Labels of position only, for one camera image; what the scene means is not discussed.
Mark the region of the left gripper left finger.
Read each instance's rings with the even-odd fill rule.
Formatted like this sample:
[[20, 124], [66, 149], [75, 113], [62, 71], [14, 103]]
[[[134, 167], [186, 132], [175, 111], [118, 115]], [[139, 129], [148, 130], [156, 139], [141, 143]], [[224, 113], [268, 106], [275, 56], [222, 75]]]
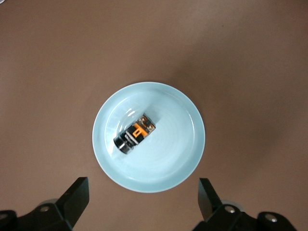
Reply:
[[26, 215], [0, 211], [0, 231], [73, 231], [89, 200], [89, 179], [79, 177], [56, 202], [43, 203]]

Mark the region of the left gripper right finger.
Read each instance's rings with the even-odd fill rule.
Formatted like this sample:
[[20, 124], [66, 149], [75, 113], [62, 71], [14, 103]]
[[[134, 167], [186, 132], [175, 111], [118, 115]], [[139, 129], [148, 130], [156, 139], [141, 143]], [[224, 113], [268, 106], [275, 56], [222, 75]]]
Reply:
[[253, 218], [235, 205], [224, 204], [207, 178], [199, 179], [198, 205], [203, 221], [194, 231], [297, 231], [281, 214], [261, 212]]

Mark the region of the orange push-button switch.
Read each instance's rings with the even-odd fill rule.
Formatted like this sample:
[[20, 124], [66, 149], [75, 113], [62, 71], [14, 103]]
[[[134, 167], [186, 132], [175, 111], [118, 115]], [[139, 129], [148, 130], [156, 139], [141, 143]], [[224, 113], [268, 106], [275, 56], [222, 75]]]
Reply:
[[143, 114], [114, 138], [114, 144], [119, 151], [128, 154], [155, 129], [155, 123], [146, 114]]

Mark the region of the light blue round plate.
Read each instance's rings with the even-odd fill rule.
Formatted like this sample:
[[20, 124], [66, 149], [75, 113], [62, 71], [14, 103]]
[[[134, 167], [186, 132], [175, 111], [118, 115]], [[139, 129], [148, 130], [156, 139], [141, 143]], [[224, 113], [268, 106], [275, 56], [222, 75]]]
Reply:
[[[156, 128], [129, 153], [114, 138], [142, 115]], [[198, 166], [205, 148], [205, 127], [194, 103], [178, 89], [140, 82], [115, 92], [100, 108], [92, 146], [105, 174], [120, 186], [141, 193], [169, 190]]]

